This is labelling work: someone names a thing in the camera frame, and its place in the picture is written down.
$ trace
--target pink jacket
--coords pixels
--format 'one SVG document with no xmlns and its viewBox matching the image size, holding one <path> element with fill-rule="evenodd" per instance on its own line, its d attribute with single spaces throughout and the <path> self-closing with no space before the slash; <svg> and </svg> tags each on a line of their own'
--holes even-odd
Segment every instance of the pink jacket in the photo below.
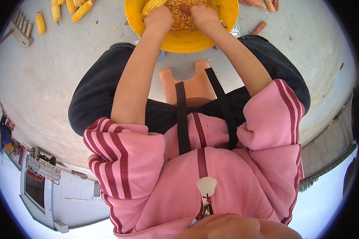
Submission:
<svg viewBox="0 0 359 239">
<path fill-rule="evenodd" d="M 186 230 L 202 208 L 196 184 L 217 180 L 211 197 L 214 214 L 288 224 L 296 203 L 304 107 L 281 79 L 273 80 L 243 109 L 236 149 L 222 119 L 187 116 L 192 151 L 179 155 L 177 125 L 164 135 L 144 125 L 98 119 L 84 132 L 95 154 L 89 168 L 110 206 L 114 234 L 129 238 L 172 238 Z"/>
</svg>

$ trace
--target yellow basin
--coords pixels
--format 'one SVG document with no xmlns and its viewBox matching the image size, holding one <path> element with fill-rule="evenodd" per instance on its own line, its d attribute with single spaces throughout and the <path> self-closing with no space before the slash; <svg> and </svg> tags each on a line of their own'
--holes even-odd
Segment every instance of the yellow basin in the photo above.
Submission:
<svg viewBox="0 0 359 239">
<path fill-rule="evenodd" d="M 238 0 L 212 0 L 212 6 L 230 31 L 238 17 Z M 125 0 L 125 14 L 131 28 L 139 37 L 145 30 L 142 21 L 142 8 L 145 0 Z M 162 50 L 176 53 L 193 53 L 208 49 L 215 44 L 197 28 L 170 30 L 161 45 Z"/>
</svg>

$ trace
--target ground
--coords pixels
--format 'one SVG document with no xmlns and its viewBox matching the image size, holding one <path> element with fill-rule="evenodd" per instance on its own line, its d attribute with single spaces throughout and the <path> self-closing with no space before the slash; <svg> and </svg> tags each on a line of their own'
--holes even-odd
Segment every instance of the ground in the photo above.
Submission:
<svg viewBox="0 0 359 239">
<path fill-rule="evenodd" d="M 306 81 L 311 107 L 299 128 L 303 146 L 339 112 L 356 79 L 345 34 L 322 0 L 281 0 L 275 13 L 242 4 L 239 8 L 240 34 L 267 21 L 260 35 L 286 55 Z M 138 40 L 125 25 L 124 1 L 96 1 L 77 23 L 71 22 L 64 4 L 59 26 L 53 21 L 49 1 L 25 0 L 21 9 L 34 25 L 33 44 L 24 49 L 9 36 L 0 45 L 0 101 L 16 125 L 13 138 L 28 147 L 39 146 L 71 169 L 90 174 L 86 159 L 91 152 L 71 129 L 67 112 L 77 84 L 101 54 L 115 42 Z M 44 16 L 47 31 L 42 36 L 36 28 L 36 12 Z M 161 69 L 171 67 L 175 79 L 185 80 L 195 74 L 196 60 L 208 58 L 226 93 L 243 86 L 220 50 L 167 53 L 155 67 L 149 98 L 165 101 L 158 76 Z"/>
</svg>

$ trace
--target zipper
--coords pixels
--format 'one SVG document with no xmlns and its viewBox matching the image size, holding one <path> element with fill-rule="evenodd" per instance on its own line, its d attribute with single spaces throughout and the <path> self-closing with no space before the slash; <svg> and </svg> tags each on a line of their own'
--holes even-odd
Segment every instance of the zipper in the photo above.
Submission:
<svg viewBox="0 0 359 239">
<path fill-rule="evenodd" d="M 199 173 L 199 179 L 201 179 L 203 177 L 208 177 L 207 168 L 206 168 L 206 158 L 205 158 L 206 139 L 198 113 L 193 113 L 193 116 L 197 128 L 199 140 L 201 142 L 201 148 L 198 149 L 197 151 L 198 173 Z M 209 197 L 209 195 L 207 195 L 206 197 L 201 195 L 201 209 L 195 219 L 199 221 L 202 218 L 213 214 L 214 213 L 213 213 L 213 208 L 211 207 L 211 198 Z"/>
</svg>

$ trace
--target child's hand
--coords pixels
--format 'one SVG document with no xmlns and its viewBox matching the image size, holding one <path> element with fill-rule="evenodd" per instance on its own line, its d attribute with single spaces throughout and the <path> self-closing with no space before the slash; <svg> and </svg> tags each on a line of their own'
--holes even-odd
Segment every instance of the child's hand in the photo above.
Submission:
<svg viewBox="0 0 359 239">
<path fill-rule="evenodd" d="M 218 13 L 211 7 L 206 7 L 200 1 L 197 1 L 197 6 L 190 6 L 190 11 L 194 25 L 202 32 L 220 25 Z"/>
<path fill-rule="evenodd" d="M 169 9 L 165 6 L 153 8 L 144 18 L 146 28 L 153 28 L 158 33 L 167 34 L 173 25 L 173 17 Z"/>
</svg>

